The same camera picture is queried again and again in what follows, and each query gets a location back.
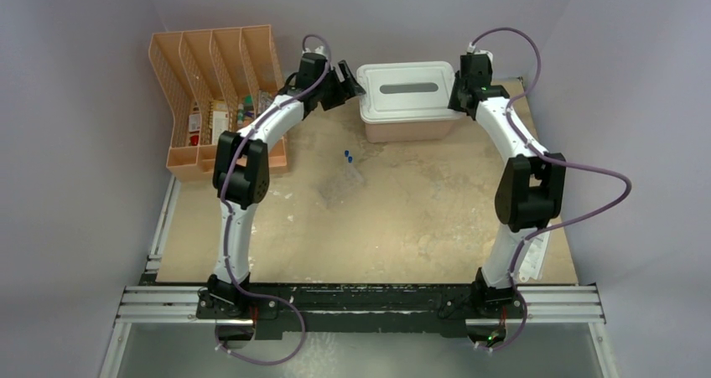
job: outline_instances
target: storage box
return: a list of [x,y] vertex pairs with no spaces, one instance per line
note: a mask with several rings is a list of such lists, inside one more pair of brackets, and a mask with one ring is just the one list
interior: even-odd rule
[[363,65],[361,119],[369,142],[442,139],[464,113],[450,110],[452,65],[443,61]]
[[[226,103],[228,130],[234,132],[237,107],[246,96],[259,112],[259,91],[276,94],[284,83],[269,25],[156,33],[148,57],[173,113],[166,167],[184,182],[212,178],[217,153],[210,133],[212,101]],[[194,108],[200,131],[198,144],[190,146]],[[269,170],[288,171],[284,138],[269,153]]]

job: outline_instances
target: box lid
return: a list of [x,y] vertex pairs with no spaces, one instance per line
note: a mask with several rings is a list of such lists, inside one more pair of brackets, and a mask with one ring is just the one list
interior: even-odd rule
[[464,113],[450,110],[452,65],[443,61],[363,65],[356,78],[366,89],[361,119],[368,123],[453,121]]

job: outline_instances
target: wall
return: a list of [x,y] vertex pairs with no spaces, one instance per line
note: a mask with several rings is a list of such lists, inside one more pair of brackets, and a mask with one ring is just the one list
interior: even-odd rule
[[0,0],[0,375],[96,376],[169,174],[150,0]]
[[[322,34],[334,56],[363,64],[447,60],[478,33],[524,28],[544,42],[568,0],[154,0],[170,30],[271,23],[285,71],[295,70],[301,38]],[[525,43],[492,36],[499,76],[518,77],[532,61]]]
[[[542,140],[634,181],[618,208],[567,230],[597,282],[623,376],[708,376],[709,0],[571,0],[530,103]],[[563,217],[620,192],[570,172]]]

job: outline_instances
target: pink container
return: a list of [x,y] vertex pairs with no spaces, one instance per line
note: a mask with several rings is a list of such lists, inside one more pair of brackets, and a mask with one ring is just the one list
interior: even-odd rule
[[442,139],[464,113],[450,110],[454,70],[447,62],[363,65],[361,119],[369,142]]

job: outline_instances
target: cable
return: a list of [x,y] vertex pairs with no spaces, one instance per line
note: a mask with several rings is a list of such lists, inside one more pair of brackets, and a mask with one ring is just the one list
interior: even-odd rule
[[230,178],[232,174],[235,172],[235,166],[237,163],[237,159],[240,158],[240,155],[242,153],[242,150],[244,150],[245,145],[247,145],[247,141],[249,140],[252,135],[257,131],[257,129],[273,114],[276,114],[277,111],[281,110],[283,106],[286,106],[287,104],[293,103],[294,101],[308,95],[308,93],[312,92],[316,86],[318,86],[326,77],[326,75],[329,73],[330,70],[330,59],[331,59],[331,50],[329,47],[328,42],[326,42],[325,39],[322,37],[318,36],[317,34],[307,34],[304,36],[304,39],[301,42],[301,48],[302,50],[306,49],[306,40],[309,39],[310,37],[318,39],[321,44],[324,45],[326,49],[326,65],[324,67],[324,71],[321,73],[321,76],[314,82],[313,85],[309,86],[308,89],[298,93],[296,96],[293,96],[286,101],[282,101],[281,103],[277,104],[274,103],[272,104],[261,116],[259,116],[254,123],[250,124],[250,130],[247,132],[247,134],[242,137],[242,140],[240,144],[237,146],[237,150],[235,151],[235,155],[232,158],[232,161],[230,163],[230,167],[227,169],[227,175],[225,176],[225,183],[222,185],[222,190],[220,191],[220,201],[222,201],[225,206],[227,206],[227,209],[229,210],[229,215],[227,216],[227,220],[225,223],[225,239],[222,242],[222,255],[225,258],[225,267],[227,268],[227,274],[230,275],[230,280],[232,281],[232,284],[236,287],[237,291],[239,291],[242,295],[251,297],[251,298],[261,298],[265,300],[270,300],[270,301],[279,301],[280,303],[285,304],[289,308],[292,309],[292,311],[296,314],[299,323],[301,324],[301,338],[298,341],[298,344],[296,348],[289,353],[287,356],[285,356],[282,359],[279,360],[274,360],[274,361],[265,361],[265,360],[257,360],[253,359],[252,357],[246,356],[246,355],[240,355],[239,353],[235,353],[234,351],[227,349],[219,339],[218,335],[218,326],[215,326],[215,340],[217,342],[217,347],[215,348],[216,350],[222,350],[228,355],[231,355],[233,357],[236,357],[237,359],[244,360],[248,363],[256,364],[256,365],[278,365],[282,364],[285,361],[291,360],[304,346],[304,341],[306,341],[306,323],[304,322],[304,316],[299,312],[299,310],[291,304],[289,301],[285,300],[284,298],[280,298],[277,296],[270,296],[268,294],[257,294],[257,293],[250,293],[244,288],[240,286],[240,283],[237,281],[237,278],[235,277],[234,272],[232,271],[231,264],[230,264],[230,257],[228,254],[228,249],[229,249],[229,236],[230,236],[230,223],[232,220],[232,216],[234,215],[234,212],[232,210],[232,206],[230,205],[229,202],[226,200],[226,194],[227,194],[227,185],[229,184]]
[[[589,213],[586,213],[585,215],[581,215],[578,217],[575,217],[571,220],[566,220],[563,223],[559,223],[557,225],[550,225],[548,227],[545,227],[540,230],[533,231],[533,233],[525,236],[521,242],[518,243],[518,246],[516,247],[516,250],[514,251],[514,256],[511,259],[511,264],[509,265],[509,279],[511,281],[511,287],[513,288],[513,291],[516,293],[516,295],[523,299],[523,296],[521,295],[521,292],[518,290],[518,287],[516,285],[516,279],[514,278],[514,270],[516,269],[516,263],[518,262],[518,257],[521,255],[521,252],[523,251],[523,247],[526,245],[527,241],[532,240],[538,235],[541,235],[543,233],[547,233],[549,231],[553,231],[556,229],[560,229],[562,227],[568,226],[568,225],[574,225],[575,223],[579,223],[583,220],[587,220],[591,217],[594,217],[596,215],[599,215],[606,210],[609,210],[610,208],[618,205],[620,202],[625,200],[627,196],[630,195],[630,192],[632,191],[632,181],[627,178],[625,175],[622,173],[617,173],[616,171],[608,170],[606,168],[600,168],[600,167],[594,167],[594,166],[588,166],[584,164],[578,164],[578,163],[572,163],[572,162],[567,162],[563,160],[558,160],[556,158],[550,158],[546,156],[544,153],[539,151],[535,146],[531,145],[532,140],[529,141],[526,139],[526,136],[524,135],[523,131],[519,129],[519,127],[516,126],[516,124],[513,121],[513,118],[511,117],[511,113],[513,112],[513,106],[514,101],[521,99],[522,97],[528,95],[530,91],[533,90],[534,87],[536,87],[536,83],[538,83],[538,77],[541,76],[541,52],[538,50],[538,46],[536,46],[536,43],[533,42],[533,40],[525,33],[523,33],[521,30],[517,28],[493,28],[492,30],[489,30],[487,32],[484,32],[479,35],[474,41],[472,41],[472,45],[476,45],[476,43],[484,38],[485,36],[496,33],[496,32],[501,32],[501,31],[506,31],[506,32],[513,32],[515,34],[520,35],[523,37],[530,45],[531,48],[533,48],[533,52],[536,54],[536,75],[533,77],[533,81],[531,84],[519,95],[513,96],[509,102],[506,104],[506,120],[508,121],[509,125],[511,128],[513,128],[514,132],[516,132],[516,135],[526,143],[526,147],[531,149],[531,151],[536,154],[541,160],[544,162],[550,163],[550,164],[555,164],[558,166],[562,166],[565,168],[575,168],[577,170],[583,170],[583,171],[589,171],[591,173],[598,173],[598,174],[603,174],[607,175],[610,177],[614,177],[616,179],[620,179],[622,182],[625,183],[625,190],[622,192],[620,196],[618,196],[615,200],[609,202],[607,205],[601,206],[596,210],[593,210]],[[528,319],[528,306],[526,305],[526,301],[521,301],[522,304],[522,311],[523,311],[523,317],[521,319],[521,324],[518,326],[518,329],[516,329],[516,332],[507,340],[505,341],[502,345],[489,349],[489,351],[497,351],[497,350],[502,350],[506,348],[507,346],[511,345],[516,338],[521,334],[523,331],[523,327],[526,325],[526,321]]]

